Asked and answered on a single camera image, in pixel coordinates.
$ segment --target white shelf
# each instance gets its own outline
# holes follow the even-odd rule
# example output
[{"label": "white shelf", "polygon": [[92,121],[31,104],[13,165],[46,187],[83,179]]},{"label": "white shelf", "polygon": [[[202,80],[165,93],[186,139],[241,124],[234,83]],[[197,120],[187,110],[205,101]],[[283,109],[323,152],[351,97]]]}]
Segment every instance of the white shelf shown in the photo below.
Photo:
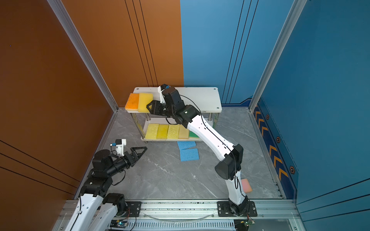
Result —
[{"label": "white shelf", "polygon": [[[222,111],[220,95],[216,87],[176,87],[180,95],[193,100],[202,113],[220,113]],[[153,100],[159,100],[156,87],[136,87],[134,93],[152,93]],[[193,105],[190,100],[181,97],[185,105]],[[128,113],[140,113],[138,111],[127,111]]]},{"label": "white shelf", "polygon": [[[175,124],[175,120],[173,118],[167,118],[168,121],[172,124]],[[209,125],[213,125],[213,121],[207,121]],[[150,121],[147,121],[145,120],[145,125],[144,125],[144,133],[146,134],[147,133],[147,129],[148,129],[148,125],[150,123],[159,123],[159,124],[168,124],[167,121],[166,121],[166,118],[165,117],[154,117],[154,118],[151,118]],[[148,140],[148,139],[143,139],[141,138],[141,140],[143,141],[202,141],[200,138],[189,138],[189,139],[153,139],[153,140]]]}]

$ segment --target yellow sponge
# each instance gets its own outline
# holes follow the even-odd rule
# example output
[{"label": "yellow sponge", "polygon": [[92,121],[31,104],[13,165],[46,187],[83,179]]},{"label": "yellow sponge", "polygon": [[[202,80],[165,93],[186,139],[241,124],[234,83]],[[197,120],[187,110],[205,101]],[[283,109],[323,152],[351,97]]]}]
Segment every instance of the yellow sponge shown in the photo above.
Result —
[{"label": "yellow sponge", "polygon": [[179,139],[189,139],[189,129],[186,129],[184,126],[180,126],[179,129]]},{"label": "yellow sponge", "polygon": [[127,111],[137,111],[139,104],[139,94],[131,93],[127,100],[125,109]]},{"label": "yellow sponge", "polygon": [[155,140],[157,138],[159,123],[148,124],[147,133],[145,134],[145,139]]},{"label": "yellow sponge", "polygon": [[180,124],[168,126],[167,139],[178,139],[179,138]]},{"label": "yellow sponge", "polygon": [[151,93],[139,93],[138,112],[149,113],[149,110],[147,109],[147,105],[152,100],[153,100],[153,94],[151,94]]},{"label": "yellow sponge", "polygon": [[157,139],[167,139],[168,124],[160,124],[158,126]]}]

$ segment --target black line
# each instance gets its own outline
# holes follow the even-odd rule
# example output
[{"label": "black line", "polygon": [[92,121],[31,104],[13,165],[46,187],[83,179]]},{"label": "black line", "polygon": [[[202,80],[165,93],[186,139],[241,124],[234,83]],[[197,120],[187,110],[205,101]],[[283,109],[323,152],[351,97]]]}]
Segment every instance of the black line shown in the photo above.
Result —
[{"label": "black line", "polygon": [[134,33],[134,37],[135,37],[135,41],[136,41],[136,46],[138,47],[138,51],[139,51],[139,55],[140,55],[140,59],[141,59],[142,68],[143,68],[143,70],[144,70],[145,78],[147,79],[147,84],[148,84],[148,86],[149,86],[147,73],[145,72],[144,63],[142,62],[142,58],[141,58],[141,54],[140,54],[140,50],[139,50],[138,41],[137,41],[137,39],[136,39],[136,35],[135,35],[135,31],[134,31],[134,26],[132,25],[132,21],[131,21],[131,17],[130,17],[130,12],[128,12],[128,7],[127,7],[127,2],[126,2],[126,0],[125,0],[125,4],[126,4],[126,8],[127,8],[128,17],[129,17],[130,22],[131,22],[132,31],[133,31],[133,33]]},{"label": "black line", "polygon": [[25,155],[27,155],[27,156],[31,157],[32,159],[35,159],[35,160],[37,160],[38,162],[41,162],[41,163],[43,163],[44,165],[46,165],[46,166],[48,166],[48,167],[50,167],[50,168],[52,168],[52,169],[54,169],[54,170],[57,170],[58,172],[60,172],[60,173],[62,173],[62,174],[64,174],[64,175],[66,175],[66,176],[68,176],[68,177],[72,178],[73,180],[76,180],[76,181],[80,182],[79,180],[77,180],[77,179],[75,179],[75,178],[73,178],[73,177],[71,177],[71,176],[69,176],[69,175],[65,174],[64,172],[59,171],[58,169],[53,168],[53,167],[51,167],[50,165],[48,165],[48,164],[46,164],[46,163],[44,163],[44,162],[42,162],[42,161],[40,161],[40,160],[38,160],[38,159],[34,158],[33,156],[28,155],[27,153],[25,153],[25,152],[23,152],[23,151],[19,150],[18,148],[13,147],[13,146],[11,146],[10,144],[5,143],[5,142],[4,142],[4,141],[2,141],[2,140],[0,140],[0,141],[1,141],[1,142],[3,142],[4,144],[8,145],[9,147],[12,147],[12,148],[14,148],[15,150],[20,151],[21,153],[23,153],[23,154],[25,154]]},{"label": "black line", "polygon": [[252,28],[253,19],[254,19],[254,16],[256,15],[256,10],[257,10],[257,6],[258,6],[258,2],[259,2],[259,0],[257,0],[257,4],[256,4],[255,12],[254,12],[254,14],[253,14],[252,22],[250,23],[249,32],[248,32],[248,36],[247,36],[247,41],[245,42],[244,51],[243,51],[243,54],[242,54],[242,59],[240,60],[240,64],[239,64],[239,68],[238,68],[238,72],[237,72],[237,74],[236,74],[236,78],[235,78],[235,82],[234,82],[234,87],[232,88],[232,92],[231,92],[231,96],[230,96],[230,101],[229,101],[229,103],[231,102],[232,94],[234,93],[236,80],[238,79],[240,66],[241,66],[241,64],[242,64],[243,56],[244,56],[244,52],[245,52],[245,47],[247,46],[247,42],[248,42],[248,38],[249,38],[249,34],[250,34],[250,29]]},{"label": "black line", "polygon": [[152,50],[151,50],[151,48],[150,48],[149,37],[148,37],[148,32],[147,32],[147,26],[145,25],[144,14],[143,14],[143,12],[142,12],[141,0],[139,0],[139,2],[140,2],[140,8],[141,8],[142,20],[144,21],[145,32],[146,32],[146,34],[147,34],[147,39],[148,39],[148,44],[149,44],[150,56],[152,57],[152,63],[153,63],[153,68],[154,68],[155,80],[156,80],[156,82],[157,82],[157,86],[159,86],[159,85],[158,85],[157,74],[156,74],[156,72],[155,72],[155,66],[154,66],[154,61],[153,61]]},{"label": "black line", "polygon": [[134,11],[135,11],[135,16],[136,16],[136,21],[138,22],[138,27],[139,27],[139,32],[140,32],[140,36],[141,36],[142,47],[144,48],[145,57],[147,58],[147,64],[148,64],[150,79],[152,80],[152,85],[154,86],[153,78],[152,78],[152,72],[150,71],[149,62],[148,62],[148,56],[147,56],[147,52],[145,51],[144,40],[142,39],[141,29],[140,29],[140,25],[139,25],[138,15],[136,14],[134,0],[132,0],[132,4],[134,5]]},{"label": "black line", "polygon": [[309,199],[309,200],[306,200],[306,201],[300,202],[300,203],[298,203],[298,204],[302,204],[302,203],[304,203],[304,202],[307,202],[307,201],[310,201],[310,200],[313,200],[313,199],[316,199],[316,198],[319,198],[319,197],[322,197],[322,196],[328,195],[328,194],[330,194],[330,193],[333,193],[333,192],[336,192],[336,191],[342,190],[342,189],[344,189],[344,188],[351,187],[351,186],[353,186],[353,185],[355,185],[355,184],[359,184],[359,183],[362,183],[362,182],[367,181],[367,180],[370,180],[370,178],[367,178],[367,179],[362,180],[362,181],[359,181],[359,182],[357,182],[357,183],[350,184],[350,185],[348,185],[348,186],[346,186],[346,187],[343,187],[343,188],[340,188],[340,189],[337,189],[337,190],[334,190],[334,191],[331,191],[331,192],[325,193],[325,194],[323,194],[323,195],[321,195],[321,196],[317,196],[317,197],[311,198],[311,199]]},{"label": "black line", "polygon": [[332,215],[332,216],[327,216],[327,217],[320,217],[320,218],[311,219],[311,220],[306,220],[306,221],[314,221],[314,220],[324,219],[324,218],[328,218],[328,217],[336,217],[336,216],[341,216],[341,215],[346,215],[346,214],[351,214],[351,213],[364,212],[364,211],[368,211],[368,210],[370,210],[370,208],[368,208],[368,209],[363,209],[363,210],[359,210],[359,211],[355,211],[355,212],[342,213],[342,214]]},{"label": "black line", "polygon": [[248,13],[247,13],[247,17],[245,18],[245,23],[244,23],[244,28],[243,28],[243,33],[242,33],[242,38],[240,39],[240,43],[239,43],[239,48],[238,48],[238,53],[236,54],[236,59],[235,59],[235,63],[234,63],[234,69],[232,70],[232,75],[231,75],[231,80],[230,80],[230,85],[229,85],[229,90],[228,90],[228,94],[226,96],[226,101],[228,100],[228,97],[229,97],[229,92],[230,92],[230,87],[231,87],[231,83],[232,83],[232,77],[234,75],[234,71],[235,71],[235,66],[236,66],[236,62],[238,61],[238,56],[239,56],[239,51],[240,51],[240,45],[242,44],[242,40],[243,40],[243,35],[244,35],[244,30],[245,30],[245,25],[247,24],[247,19],[248,19],[248,15],[249,15],[249,10],[250,10],[250,5],[252,4],[252,1],[250,1],[250,4],[249,4],[249,8],[248,8]]},{"label": "black line", "polygon": [[[358,199],[358,198],[361,198],[361,197],[367,197],[367,196],[370,196],[370,194],[359,196],[359,197],[355,197],[355,198],[344,200],[344,201],[340,201],[340,202],[333,203],[333,204],[328,204],[328,205],[325,205],[325,206],[321,206],[319,208],[323,208],[323,207],[327,207],[327,206],[331,206],[331,205],[335,205],[335,204],[340,204],[340,203],[343,203],[343,202],[346,202],[346,201],[351,201],[351,200],[355,200],[355,199]],[[309,212],[309,211],[312,211],[312,210],[315,210],[315,209],[319,209],[319,208],[313,208],[313,209],[310,209],[310,210],[307,210],[307,211],[304,211],[304,212],[300,212],[300,213]]]},{"label": "black line", "polygon": [[[0,166],[0,168],[5,169],[5,170],[8,170],[8,171],[10,171],[10,172],[12,172],[12,173],[18,174],[18,175],[20,175],[20,176],[24,176],[25,178],[28,178],[28,179],[30,179],[30,180],[34,180],[34,181],[39,182],[39,183],[41,183],[41,184],[44,184],[44,185],[50,186],[50,187],[52,187],[52,188],[55,188],[54,186],[51,186],[51,185],[45,184],[45,183],[43,183],[43,182],[41,182],[41,181],[38,181],[38,180],[32,179],[32,178],[30,178],[30,177],[28,177],[28,176],[25,176],[25,175],[22,175],[22,174],[20,174],[20,173],[16,173],[16,172],[14,172],[14,171],[12,171],[12,170],[9,170],[9,169],[6,169],[6,168],[4,168],[4,167],[1,167],[1,166]],[[58,190],[63,191],[63,192],[65,192],[65,193],[68,193],[68,194],[74,195],[74,194],[72,194],[72,193],[69,193],[69,192],[67,192],[67,191],[61,190],[61,189],[59,189],[59,188],[55,188],[55,189],[58,189]]]},{"label": "black line", "polygon": [[242,16],[243,6],[244,6],[244,0],[243,0],[243,4],[242,4],[242,9],[241,9],[241,11],[240,11],[238,27],[236,28],[236,34],[235,34],[235,39],[234,39],[234,45],[232,46],[231,57],[230,57],[230,63],[229,63],[228,73],[226,74],[225,86],[223,87],[223,93],[222,93],[221,102],[223,101],[223,95],[225,94],[226,83],[227,83],[227,81],[228,81],[228,75],[229,75],[229,70],[230,70],[230,65],[231,65],[232,53],[234,53],[234,46],[235,46],[236,36],[237,36],[237,34],[238,34],[239,23],[240,23],[240,18],[241,18],[241,16]]},{"label": "black line", "polygon": [[[3,155],[3,156],[5,156],[5,157],[8,157],[9,159],[12,159],[12,160],[14,160],[14,161],[18,162],[18,163],[21,163],[21,164],[23,164],[23,165],[26,165],[27,167],[30,167],[31,169],[34,169],[34,170],[36,170],[36,171],[38,171],[38,172],[41,172],[41,173],[43,173],[43,174],[45,174],[45,175],[47,175],[47,176],[50,176],[50,177],[54,178],[54,179],[56,179],[56,180],[59,180],[59,179],[58,179],[58,178],[56,178],[56,177],[53,177],[53,176],[51,176],[51,175],[49,175],[49,174],[47,174],[47,173],[44,173],[44,172],[42,172],[42,171],[40,171],[40,170],[38,170],[38,169],[35,169],[35,168],[33,168],[33,167],[31,167],[31,166],[29,166],[29,165],[27,165],[27,164],[24,164],[24,163],[22,163],[22,162],[20,162],[20,161],[18,161],[18,160],[16,160],[16,159],[13,159],[13,158],[11,158],[11,157],[9,157],[9,156],[5,155],[5,154],[2,154],[1,152],[0,152],[0,154],[1,154],[1,155]],[[67,182],[62,181],[62,180],[59,180],[59,181],[61,181],[61,182],[65,183],[65,184],[67,184],[67,185],[70,185],[70,186],[72,186],[72,187],[77,188],[76,186],[73,186],[73,185],[71,185],[71,184],[69,184],[69,183],[67,183]]]}]

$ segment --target blue sponge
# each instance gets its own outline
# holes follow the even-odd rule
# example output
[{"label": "blue sponge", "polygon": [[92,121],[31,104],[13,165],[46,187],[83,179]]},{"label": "blue sponge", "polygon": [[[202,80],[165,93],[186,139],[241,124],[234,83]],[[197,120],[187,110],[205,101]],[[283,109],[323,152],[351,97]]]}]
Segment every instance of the blue sponge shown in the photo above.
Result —
[{"label": "blue sponge", "polygon": [[196,144],[194,141],[178,141],[177,145],[179,146],[180,150],[183,150],[183,149],[195,147]]},{"label": "blue sponge", "polygon": [[199,160],[198,149],[194,148],[194,149],[180,150],[180,160],[181,161]]}]

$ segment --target shelf top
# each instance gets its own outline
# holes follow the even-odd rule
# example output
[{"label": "shelf top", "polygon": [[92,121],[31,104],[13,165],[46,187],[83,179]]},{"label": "shelf top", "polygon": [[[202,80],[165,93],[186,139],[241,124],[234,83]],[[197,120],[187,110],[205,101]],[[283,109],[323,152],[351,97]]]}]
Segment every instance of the shelf top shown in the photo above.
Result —
[{"label": "shelf top", "polygon": [[[193,100],[202,113],[220,113],[222,111],[220,95],[216,87],[175,87],[180,95]],[[152,93],[153,100],[159,100],[156,87],[136,87],[134,93]],[[185,105],[191,104],[190,100],[181,97]],[[127,111],[128,113],[139,113],[138,111]]]}]

